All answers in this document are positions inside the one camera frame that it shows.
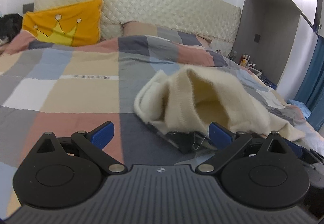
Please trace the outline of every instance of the bed sheet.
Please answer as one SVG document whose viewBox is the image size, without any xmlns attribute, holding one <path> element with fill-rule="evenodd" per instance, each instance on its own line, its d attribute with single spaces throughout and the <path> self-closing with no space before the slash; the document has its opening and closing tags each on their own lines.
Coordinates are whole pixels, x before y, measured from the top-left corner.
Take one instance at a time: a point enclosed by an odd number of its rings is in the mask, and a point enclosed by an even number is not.
<svg viewBox="0 0 324 224">
<path fill-rule="evenodd" d="M 306 132 L 300 143 L 323 153 L 322 137 L 297 107 L 287 105 L 250 71 L 214 51 L 152 36 L 119 37 L 91 46 L 67 47 L 40 42 L 23 31 L 0 57 L 0 218 L 19 206 L 12 177 L 46 131 L 68 137 L 112 121 L 115 135 L 103 150 L 127 167 L 195 167 L 211 157 L 213 151 L 203 148 L 181 154 L 148 130 L 133 110 L 135 96 L 157 71 L 170 75 L 184 64 L 232 73 L 270 112 Z"/>
</svg>

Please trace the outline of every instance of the triangular cutout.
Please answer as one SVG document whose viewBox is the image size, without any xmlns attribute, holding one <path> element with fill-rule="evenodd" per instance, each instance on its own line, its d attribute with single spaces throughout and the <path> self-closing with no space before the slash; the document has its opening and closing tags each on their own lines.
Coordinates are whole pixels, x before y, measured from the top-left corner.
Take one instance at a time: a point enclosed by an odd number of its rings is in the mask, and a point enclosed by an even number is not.
<svg viewBox="0 0 324 224">
<path fill-rule="evenodd" d="M 271 141 L 271 144 L 270 144 L 270 147 L 268 149 L 268 152 L 280 153 L 280 154 L 285 154 L 286 153 L 286 151 L 282 147 L 281 143 L 278 140 L 276 140 L 276 139 L 273 139 Z"/>
<path fill-rule="evenodd" d="M 37 153 L 47 153 L 47 152 L 54 152 L 55 148 L 53 146 L 53 143 L 51 139 L 45 139 L 38 149 Z"/>
</svg>

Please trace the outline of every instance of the white square patch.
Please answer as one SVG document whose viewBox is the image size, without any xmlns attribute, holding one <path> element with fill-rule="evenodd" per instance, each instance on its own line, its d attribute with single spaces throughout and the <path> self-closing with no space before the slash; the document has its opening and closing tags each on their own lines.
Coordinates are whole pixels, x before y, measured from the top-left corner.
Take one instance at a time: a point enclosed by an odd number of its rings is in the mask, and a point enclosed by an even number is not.
<svg viewBox="0 0 324 224">
<path fill-rule="evenodd" d="M 3 106 L 19 110 L 39 111 L 56 80 L 25 78 L 14 89 Z"/>
</svg>

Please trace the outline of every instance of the bed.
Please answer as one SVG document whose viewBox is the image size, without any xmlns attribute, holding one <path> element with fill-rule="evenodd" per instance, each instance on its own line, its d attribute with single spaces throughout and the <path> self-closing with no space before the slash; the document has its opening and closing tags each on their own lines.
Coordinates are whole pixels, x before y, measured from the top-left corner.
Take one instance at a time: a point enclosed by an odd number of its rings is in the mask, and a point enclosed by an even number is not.
<svg viewBox="0 0 324 224">
<path fill-rule="evenodd" d="M 85 0 L 35 0 L 35 10 Z M 191 164 L 214 151 L 182 154 L 150 131 L 133 110 L 139 90 L 159 70 L 168 75 L 185 64 L 218 68 L 236 76 L 247 93 L 269 112 L 306 133 L 300 145 L 324 154 L 322 137 L 299 108 L 286 104 L 249 70 L 226 56 L 240 20 L 240 8 L 221 0 L 104 0 L 100 43 L 69 47 L 36 40 L 21 32 L 0 56 L 0 217 L 19 207 L 12 190 L 17 167 L 43 132 L 68 137 L 105 121 L 115 125 L 103 149 L 132 164 Z M 137 21 L 213 40 L 211 47 L 163 37 L 123 36 L 123 24 Z M 216 50 L 225 51 L 222 55 Z"/>
</svg>

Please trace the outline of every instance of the white logo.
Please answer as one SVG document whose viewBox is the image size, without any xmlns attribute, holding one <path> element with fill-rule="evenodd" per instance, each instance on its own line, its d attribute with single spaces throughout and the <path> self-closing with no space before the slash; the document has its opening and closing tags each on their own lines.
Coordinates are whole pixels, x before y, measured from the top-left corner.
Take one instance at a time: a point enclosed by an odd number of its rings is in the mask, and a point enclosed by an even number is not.
<svg viewBox="0 0 324 224">
<path fill-rule="evenodd" d="M 160 167 L 160 168 L 158 168 L 158 169 L 157 169 L 157 171 L 158 171 L 159 173 L 163 173 L 163 172 L 165 172 L 165 171 L 166 171 L 166 169 L 165 169 L 165 168 L 163 168 L 163 167 Z"/>
</svg>

